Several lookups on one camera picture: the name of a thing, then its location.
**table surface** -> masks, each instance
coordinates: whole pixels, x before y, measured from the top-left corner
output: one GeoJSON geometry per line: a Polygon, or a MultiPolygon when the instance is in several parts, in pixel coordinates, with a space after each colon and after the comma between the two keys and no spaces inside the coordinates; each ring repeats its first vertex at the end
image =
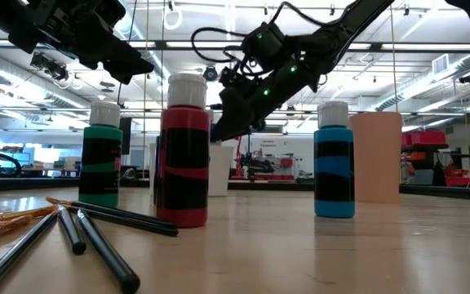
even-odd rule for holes
{"type": "MultiPolygon", "coordinates": [[[[77,189],[1,192],[0,209],[75,199],[77,189]]],[[[148,212],[148,189],[120,207],[148,212]]],[[[313,215],[313,192],[230,191],[178,238],[95,223],[140,276],[138,293],[470,293],[470,200],[402,195],[358,203],[354,219],[313,215]]],[[[29,228],[0,237],[0,257],[29,228]]],[[[0,293],[119,293],[89,246],[73,256],[55,224],[0,282],[0,293]]]]}

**robotic arm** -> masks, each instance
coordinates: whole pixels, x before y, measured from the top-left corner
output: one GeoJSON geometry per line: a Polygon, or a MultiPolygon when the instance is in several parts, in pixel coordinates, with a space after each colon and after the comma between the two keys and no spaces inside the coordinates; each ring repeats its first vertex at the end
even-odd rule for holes
{"type": "Polygon", "coordinates": [[[42,43],[90,69],[102,62],[113,78],[128,84],[153,65],[113,35],[125,13],[118,0],[0,0],[0,29],[27,53],[42,43]]]}
{"type": "MultiPolygon", "coordinates": [[[[240,48],[244,58],[232,69],[224,68],[221,72],[219,81],[225,87],[219,94],[223,115],[211,132],[211,141],[245,135],[250,126],[262,127],[268,115],[305,86],[316,92],[320,76],[333,70],[351,42],[393,1],[356,0],[346,7],[339,19],[329,23],[313,20],[283,2],[268,24],[263,23],[244,37],[240,48]],[[309,35],[285,36],[274,24],[284,6],[319,25],[320,29],[309,35]],[[245,72],[248,61],[257,63],[263,71],[245,72]],[[266,73],[269,73],[266,78],[259,77],[266,73]]],[[[470,0],[446,1],[464,9],[470,17],[470,0]]],[[[192,35],[192,43],[196,35],[205,30],[219,31],[198,29],[192,35]]]]}

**black paintbrush handle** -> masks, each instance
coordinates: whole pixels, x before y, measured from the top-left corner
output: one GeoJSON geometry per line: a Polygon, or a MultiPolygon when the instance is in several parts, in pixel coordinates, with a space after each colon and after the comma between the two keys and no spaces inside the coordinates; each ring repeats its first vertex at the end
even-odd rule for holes
{"type": "Polygon", "coordinates": [[[106,265],[110,268],[115,278],[119,281],[123,293],[135,293],[139,289],[140,280],[137,274],[122,259],[108,239],[101,233],[92,219],[82,209],[78,210],[79,224],[91,244],[101,255],[106,265]]]}
{"type": "Polygon", "coordinates": [[[11,265],[26,251],[39,236],[42,235],[55,221],[55,212],[45,216],[39,221],[16,245],[0,258],[0,278],[7,272],[11,265]]]}
{"type": "MultiPolygon", "coordinates": [[[[69,210],[74,213],[78,212],[78,209],[76,207],[70,207],[69,210]]],[[[143,229],[148,232],[152,232],[156,234],[163,234],[163,235],[170,236],[170,237],[175,237],[176,235],[179,234],[179,231],[177,229],[171,229],[171,228],[163,227],[160,225],[155,225],[153,223],[148,223],[146,221],[134,220],[134,219],[127,218],[127,217],[113,216],[108,213],[96,212],[90,209],[84,209],[84,211],[90,217],[93,217],[102,221],[113,222],[114,224],[118,224],[118,225],[125,225],[125,226],[129,226],[131,228],[136,228],[136,229],[143,229]]]]}
{"type": "Polygon", "coordinates": [[[86,243],[82,241],[78,229],[75,228],[72,216],[62,205],[57,206],[58,217],[63,225],[64,232],[70,241],[72,252],[75,255],[81,255],[86,250],[86,243]]]}
{"type": "Polygon", "coordinates": [[[150,222],[150,223],[153,223],[153,224],[165,226],[165,227],[168,227],[168,228],[174,228],[174,229],[177,228],[177,226],[172,222],[159,220],[157,217],[146,216],[146,215],[143,215],[143,214],[140,214],[140,213],[127,212],[127,211],[119,209],[119,208],[104,207],[104,206],[90,204],[90,203],[82,203],[82,202],[79,202],[79,201],[74,201],[74,202],[72,202],[71,205],[75,206],[75,207],[90,209],[90,210],[93,210],[95,212],[108,213],[108,214],[113,215],[113,216],[127,217],[127,218],[140,220],[140,221],[142,220],[142,221],[150,222]]]}

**white cylinder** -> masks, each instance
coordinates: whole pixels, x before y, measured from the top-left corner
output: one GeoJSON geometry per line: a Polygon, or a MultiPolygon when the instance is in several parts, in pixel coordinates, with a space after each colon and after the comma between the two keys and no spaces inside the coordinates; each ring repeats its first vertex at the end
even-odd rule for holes
{"type": "Polygon", "coordinates": [[[206,80],[199,74],[176,73],[168,79],[168,107],[191,105],[206,108],[206,80]]]}
{"type": "Polygon", "coordinates": [[[348,126],[348,104],[328,101],[318,106],[318,128],[324,126],[348,126]]]}
{"type": "Polygon", "coordinates": [[[95,101],[90,106],[90,124],[103,124],[119,127],[121,108],[119,105],[103,101],[95,101]]]}

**tan cylindrical container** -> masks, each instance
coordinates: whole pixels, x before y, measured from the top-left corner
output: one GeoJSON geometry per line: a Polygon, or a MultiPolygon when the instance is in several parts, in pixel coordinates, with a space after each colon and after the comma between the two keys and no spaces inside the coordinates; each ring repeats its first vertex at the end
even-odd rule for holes
{"type": "Polygon", "coordinates": [[[399,203],[401,115],[394,112],[355,114],[355,201],[399,203]]]}

